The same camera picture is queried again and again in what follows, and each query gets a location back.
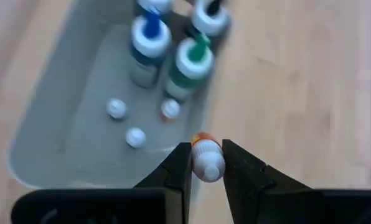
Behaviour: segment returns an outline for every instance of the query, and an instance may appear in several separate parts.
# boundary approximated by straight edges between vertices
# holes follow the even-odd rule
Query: wooden table
[[[0,223],[30,191],[7,173],[5,150],[71,3],[11,1],[28,1],[19,4],[27,13],[12,19],[27,29],[0,48]],[[207,131],[312,187],[371,188],[371,0],[228,7],[233,32],[218,59]],[[2,37],[14,30],[0,32],[0,46],[12,43]],[[222,181],[202,186],[192,216],[193,223],[232,222]]]

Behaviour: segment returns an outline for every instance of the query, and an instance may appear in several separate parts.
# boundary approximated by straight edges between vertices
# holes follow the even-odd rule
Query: plastic container
[[[146,135],[139,128],[131,128],[126,132],[126,142],[137,149],[144,146]]]
[[[168,99],[162,103],[161,119],[164,122],[174,121],[180,114],[180,105],[176,100]]]
[[[185,27],[189,37],[196,38],[200,33],[210,39],[210,48],[216,54],[228,34],[231,16],[221,0],[198,0]]]
[[[133,21],[130,76],[135,84],[151,88],[157,83],[171,41],[171,32],[155,8]]]
[[[191,140],[192,171],[208,183],[223,177],[225,161],[220,144],[208,133],[197,133]]]
[[[122,119],[126,115],[126,104],[116,98],[111,98],[106,105],[107,113],[114,119]]]
[[[162,21],[167,22],[172,14],[173,0],[137,0],[135,17],[146,15],[151,7],[155,7]]]
[[[200,34],[197,40],[184,39],[177,48],[166,92],[184,101],[201,86],[214,67],[214,55],[208,48],[209,40]]]

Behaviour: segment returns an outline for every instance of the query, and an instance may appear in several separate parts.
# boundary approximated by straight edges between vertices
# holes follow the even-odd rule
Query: bottle cap
[[[107,103],[106,110],[111,117],[120,119],[126,114],[126,104],[119,99],[111,98]]]
[[[180,113],[180,105],[176,100],[173,99],[165,100],[162,103],[161,111],[165,117],[169,119],[174,119]]]
[[[222,0],[213,0],[206,10],[208,16],[216,16],[220,11],[220,6],[222,5]]]
[[[159,19],[159,11],[155,7],[151,7],[146,12],[147,23],[144,27],[143,33],[148,39],[156,38],[161,32]]]
[[[188,58],[191,62],[200,62],[204,59],[208,50],[210,40],[205,34],[200,34],[195,40],[194,46],[188,51]]]
[[[126,132],[126,142],[133,148],[143,146],[146,141],[146,135],[139,128],[131,128]]]
[[[192,169],[196,176],[204,182],[218,181],[224,175],[225,161],[223,151],[216,140],[207,133],[198,133],[193,137]]]

